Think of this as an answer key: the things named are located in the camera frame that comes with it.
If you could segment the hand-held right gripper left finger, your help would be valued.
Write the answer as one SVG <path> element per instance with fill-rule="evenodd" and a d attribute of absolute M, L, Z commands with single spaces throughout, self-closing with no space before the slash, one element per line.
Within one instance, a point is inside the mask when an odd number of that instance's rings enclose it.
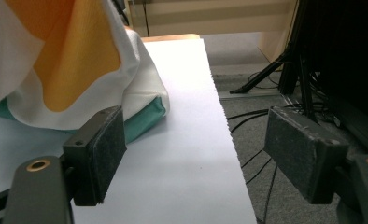
<path fill-rule="evenodd" d="M 122 109 L 93 115 L 63 145 L 64 168 L 76 206 L 103 203 L 126 151 Z"/>

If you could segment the white printed tote bag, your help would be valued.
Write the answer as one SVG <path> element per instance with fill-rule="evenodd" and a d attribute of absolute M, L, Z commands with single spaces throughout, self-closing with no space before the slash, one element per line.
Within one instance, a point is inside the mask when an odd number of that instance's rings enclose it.
<path fill-rule="evenodd" d="M 128 142 L 170 106 L 143 41 L 112 0 L 0 0 L 0 117 L 73 132 L 115 105 Z"/>

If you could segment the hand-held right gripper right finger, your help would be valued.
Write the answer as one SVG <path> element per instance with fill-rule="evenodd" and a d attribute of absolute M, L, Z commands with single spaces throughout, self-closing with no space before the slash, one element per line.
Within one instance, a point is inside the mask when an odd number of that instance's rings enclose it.
<path fill-rule="evenodd" d="M 299 113 L 273 106 L 264 151 L 309 203 L 332 201 L 333 171 L 346 158 L 346 140 Z"/>

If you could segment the black metal stand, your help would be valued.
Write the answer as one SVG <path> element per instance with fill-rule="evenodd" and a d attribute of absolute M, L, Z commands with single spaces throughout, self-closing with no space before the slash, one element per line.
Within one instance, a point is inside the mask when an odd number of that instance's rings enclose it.
<path fill-rule="evenodd" d="M 313 107 L 307 53 L 304 44 L 304 35 L 306 34 L 305 26 L 309 20 L 308 12 L 311 3 L 315 1 L 298 0 L 296 15 L 291 26 L 290 39 L 283 52 L 245 85 L 236 90 L 229 91 L 230 94 L 248 93 L 277 70 L 278 67 L 282 66 L 283 70 L 278 83 L 279 92 L 283 95 L 291 94 L 294 92 L 296 83 L 299 83 L 304 115 L 313 121 L 317 121 Z"/>

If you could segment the dark curtain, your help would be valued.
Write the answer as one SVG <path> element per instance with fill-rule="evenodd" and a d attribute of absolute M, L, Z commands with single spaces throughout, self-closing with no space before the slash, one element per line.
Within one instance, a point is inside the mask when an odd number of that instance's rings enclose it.
<path fill-rule="evenodd" d="M 328 107 L 368 149 L 368 0 L 307 0 L 301 31 Z"/>

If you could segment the light wooden table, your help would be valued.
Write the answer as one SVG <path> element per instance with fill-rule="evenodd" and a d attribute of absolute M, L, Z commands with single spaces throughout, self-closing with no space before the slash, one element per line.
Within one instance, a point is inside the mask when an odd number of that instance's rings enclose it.
<path fill-rule="evenodd" d="M 177 40 L 192 40 L 200 39 L 198 34 L 181 34 L 181 35 L 158 35 L 150 37 L 141 37 L 143 43 L 161 42 L 161 41 L 177 41 Z"/>

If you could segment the light wooden shelf frame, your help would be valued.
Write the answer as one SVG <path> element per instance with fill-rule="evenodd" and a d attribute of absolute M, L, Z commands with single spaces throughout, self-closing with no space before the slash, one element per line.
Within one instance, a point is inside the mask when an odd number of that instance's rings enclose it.
<path fill-rule="evenodd" d="M 298 0 L 123 0 L 130 27 L 142 36 L 261 34 L 268 61 L 290 39 Z"/>

